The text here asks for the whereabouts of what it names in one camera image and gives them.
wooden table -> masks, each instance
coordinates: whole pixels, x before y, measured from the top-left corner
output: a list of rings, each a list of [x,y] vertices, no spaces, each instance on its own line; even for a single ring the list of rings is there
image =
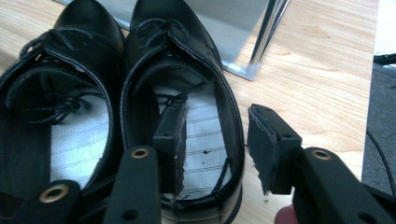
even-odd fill
[[[64,6],[0,0],[0,73],[21,47],[52,27]],[[304,147],[336,152],[361,177],[378,0],[291,0],[253,82],[226,73],[245,134],[251,104],[273,108]],[[238,57],[246,63],[255,36]],[[273,223],[290,196],[262,195],[247,156],[244,200],[234,223]]]

shoe lining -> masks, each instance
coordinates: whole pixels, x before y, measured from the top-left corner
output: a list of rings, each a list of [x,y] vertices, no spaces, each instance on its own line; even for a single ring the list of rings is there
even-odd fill
[[[51,128],[50,181],[71,179],[84,188],[106,147],[108,113],[103,99],[82,100],[76,113]]]
[[[181,93],[177,88],[169,85],[157,85],[153,89],[156,94],[177,95]],[[219,181],[227,158],[213,82],[208,82],[190,93],[187,106],[183,190],[177,197],[180,200],[197,199],[210,194]],[[222,186],[230,178],[231,171],[228,165]],[[169,199],[174,198],[172,194],[164,196]]]

brass ring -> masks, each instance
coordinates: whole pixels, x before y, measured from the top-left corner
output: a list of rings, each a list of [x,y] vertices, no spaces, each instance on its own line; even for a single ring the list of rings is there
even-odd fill
[[[132,152],[131,156],[136,159],[145,158],[149,155],[149,151],[145,148],[139,148]]]
[[[62,199],[62,197],[64,197],[64,195],[66,195],[68,192],[69,192],[69,187],[66,184],[54,185],[49,189],[46,189],[43,193],[41,193],[39,197],[39,201],[42,203],[53,203]]]
[[[320,149],[313,150],[312,155],[314,155],[314,157],[324,160],[324,161],[328,161],[332,158],[332,155],[330,155],[328,152],[320,150]]]

shoe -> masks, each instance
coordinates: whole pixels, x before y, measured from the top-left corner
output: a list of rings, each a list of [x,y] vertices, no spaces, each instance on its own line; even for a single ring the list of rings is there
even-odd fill
[[[0,79],[0,191],[26,199],[57,179],[82,188],[116,172],[123,34],[77,0]]]
[[[138,0],[125,53],[123,144],[160,151],[163,217],[230,223],[242,198],[244,136],[237,103],[205,27],[184,1]],[[169,115],[172,109],[176,116]],[[175,120],[167,123],[176,128],[161,133],[170,127],[163,126],[168,120]],[[180,121],[185,127],[177,125]],[[171,139],[170,154],[159,139]]]

